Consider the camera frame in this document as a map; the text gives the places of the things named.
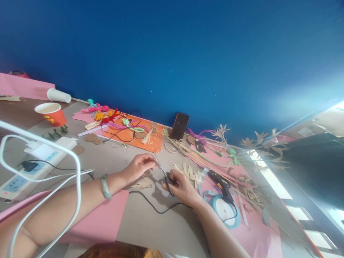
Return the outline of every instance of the white paper cup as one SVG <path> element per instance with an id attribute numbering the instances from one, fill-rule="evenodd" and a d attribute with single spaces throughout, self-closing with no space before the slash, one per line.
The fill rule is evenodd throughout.
<path id="1" fill-rule="evenodd" d="M 48 89 L 47 96 L 48 96 L 48 99 L 53 100 L 53 101 L 61 101 L 61 102 L 69 103 L 72 100 L 72 97 L 69 94 L 59 91 L 54 88 Z"/>

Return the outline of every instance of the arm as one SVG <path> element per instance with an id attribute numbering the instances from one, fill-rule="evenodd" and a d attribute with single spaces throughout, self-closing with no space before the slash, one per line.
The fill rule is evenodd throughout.
<path id="1" fill-rule="evenodd" d="M 192 207 L 199 217 L 208 240 L 212 257 L 249 258 L 245 249 L 232 236 L 216 212 L 196 192 L 189 179 L 176 170 L 171 170 L 170 176 L 179 184 L 178 186 L 170 185 L 173 194 L 184 204 Z"/>
<path id="2" fill-rule="evenodd" d="M 142 154 L 135 156 L 128 167 L 107 177 L 110 193 L 114 194 L 126 185 L 131 184 L 146 170 L 152 169 L 154 166 L 156 166 L 156 162 L 152 155 Z M 100 178 L 83 183 L 81 192 L 81 207 L 73 225 L 106 200 L 103 195 Z M 32 257 L 41 245 L 48 244 L 54 240 L 72 218 L 76 207 L 76 200 L 76 186 L 71 186 L 58 191 L 38 208 L 25 221 L 19 232 L 15 242 L 13 257 Z M 0 250 L 8 249 L 16 226 L 39 201 L 21 209 L 0 223 Z M 0 257 L 6 257 L 6 252 L 2 252 Z"/>

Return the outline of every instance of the pink paper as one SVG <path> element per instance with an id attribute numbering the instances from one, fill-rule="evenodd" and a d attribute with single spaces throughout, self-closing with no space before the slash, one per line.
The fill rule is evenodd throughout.
<path id="1" fill-rule="evenodd" d="M 90 124 L 92 122 L 94 122 L 94 118 L 91 117 L 92 113 L 91 112 L 77 112 L 74 113 L 74 116 L 72 117 L 72 119 L 76 119 L 76 120 L 80 120 L 80 121 L 85 121 L 87 124 Z"/>
<path id="2" fill-rule="evenodd" d="M 13 207 L 0 213 L 0 222 L 28 206 L 29 204 L 46 197 L 50 191 L 38 193 Z M 62 243 L 108 243 L 114 242 L 122 220 L 129 192 L 119 190 L 111 200 L 107 200 L 79 223 L 65 233 L 60 242 Z"/>
<path id="3" fill-rule="evenodd" d="M 208 177 L 204 178 L 202 184 L 202 194 L 204 191 L 216 192 L 214 182 Z M 239 207 L 239 199 L 233 196 L 234 202 Z M 246 226 L 244 220 L 241 219 L 241 224 L 236 229 L 229 229 L 233 236 L 239 241 L 243 248 L 252 258 L 276 258 L 283 257 L 281 247 L 281 237 L 279 235 L 278 226 L 270 221 L 272 228 L 269 228 L 263 223 L 262 216 L 258 215 L 256 211 L 251 208 L 246 199 L 241 198 L 243 205 L 246 204 L 252 212 L 245 210 L 247 222 Z"/>
<path id="4" fill-rule="evenodd" d="M 207 153 L 202 153 L 208 159 L 219 163 L 219 164 L 228 164 L 228 162 L 232 161 L 229 157 L 229 154 L 224 154 L 222 157 L 218 156 L 215 152 L 205 146 Z M 214 170 L 217 173 L 226 174 L 228 168 L 223 168 L 217 165 L 214 165 L 210 162 L 207 162 L 208 167 Z M 246 175 L 250 177 L 248 172 L 245 168 L 237 165 L 231 165 L 233 170 L 231 173 L 236 175 Z M 208 177 L 208 175 L 204 178 L 201 192 L 203 194 L 204 191 L 210 190 L 216 192 L 214 188 L 214 182 Z M 237 196 L 233 196 L 234 202 L 239 206 L 239 199 Z M 251 204 L 245 199 L 241 198 L 243 205 L 246 205 L 248 208 L 252 210 L 252 212 L 248 212 L 245 210 L 246 218 L 248 221 L 248 225 L 245 225 L 243 218 L 241 219 L 241 224 L 236 229 L 230 229 L 230 232 L 234 235 L 234 237 L 239 241 L 239 243 L 245 248 L 247 253 L 252 258 L 275 258 L 275 257 L 283 257 L 282 254 L 282 247 L 281 247 L 281 237 L 279 234 L 278 226 L 270 221 L 271 227 L 268 227 L 263 223 L 263 218 L 259 215 L 253 208 L 251 208 Z"/>
<path id="5" fill-rule="evenodd" d="M 49 100 L 47 91 L 55 84 L 0 73 L 0 95 Z"/>

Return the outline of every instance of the wooden disc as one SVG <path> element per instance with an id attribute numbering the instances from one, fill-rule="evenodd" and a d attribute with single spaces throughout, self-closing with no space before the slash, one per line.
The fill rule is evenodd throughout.
<path id="1" fill-rule="evenodd" d="M 85 137 L 85 141 L 86 142 L 93 142 L 97 138 L 98 138 L 98 136 L 96 134 L 88 134 Z"/>
<path id="2" fill-rule="evenodd" d="M 101 144 L 101 139 L 97 138 L 97 139 L 94 140 L 93 143 L 96 144 L 96 145 Z"/>
<path id="3" fill-rule="evenodd" d="M 136 139 L 143 139 L 146 137 L 147 134 L 143 134 L 143 133 L 135 133 L 135 137 Z"/>
<path id="4" fill-rule="evenodd" d="M 151 126 L 153 129 L 157 129 L 157 128 L 158 128 L 158 124 L 157 124 L 157 123 L 151 123 L 150 126 Z"/>
<path id="5" fill-rule="evenodd" d="M 186 139 L 190 144 L 195 145 L 195 138 L 194 137 L 189 135 Z"/>
<path id="6" fill-rule="evenodd" d="M 83 153 L 84 150 L 85 149 L 83 146 L 78 145 L 73 149 L 73 152 L 77 155 L 80 155 L 81 153 Z"/>

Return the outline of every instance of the red paper cup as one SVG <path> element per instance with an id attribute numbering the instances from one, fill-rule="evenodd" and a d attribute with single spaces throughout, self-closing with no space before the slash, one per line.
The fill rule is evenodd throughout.
<path id="1" fill-rule="evenodd" d="M 60 104 L 57 103 L 44 103 L 35 107 L 37 113 L 51 123 L 52 126 L 63 126 L 67 123 L 66 118 L 62 112 Z"/>

